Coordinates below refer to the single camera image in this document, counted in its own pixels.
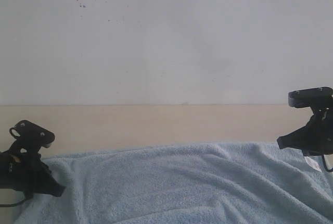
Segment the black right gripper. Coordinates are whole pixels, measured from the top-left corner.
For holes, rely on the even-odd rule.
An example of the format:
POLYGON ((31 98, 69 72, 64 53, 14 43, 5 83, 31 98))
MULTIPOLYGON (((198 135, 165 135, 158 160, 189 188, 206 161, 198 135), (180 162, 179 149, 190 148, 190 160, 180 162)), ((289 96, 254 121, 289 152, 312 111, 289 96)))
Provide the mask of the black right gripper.
POLYGON ((332 112, 317 112, 301 130, 280 136, 277 144, 280 150, 285 148, 302 150, 304 156, 332 154, 332 112))

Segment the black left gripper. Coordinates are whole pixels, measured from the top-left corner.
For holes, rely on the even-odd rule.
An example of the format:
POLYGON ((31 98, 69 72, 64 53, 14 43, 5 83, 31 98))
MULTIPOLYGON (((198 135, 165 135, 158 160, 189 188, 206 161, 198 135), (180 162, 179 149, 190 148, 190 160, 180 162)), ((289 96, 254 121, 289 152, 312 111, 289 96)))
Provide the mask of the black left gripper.
POLYGON ((54 179, 40 156, 35 159, 1 152, 1 189, 22 192, 26 198, 32 198, 35 193, 61 197, 65 188, 54 179))

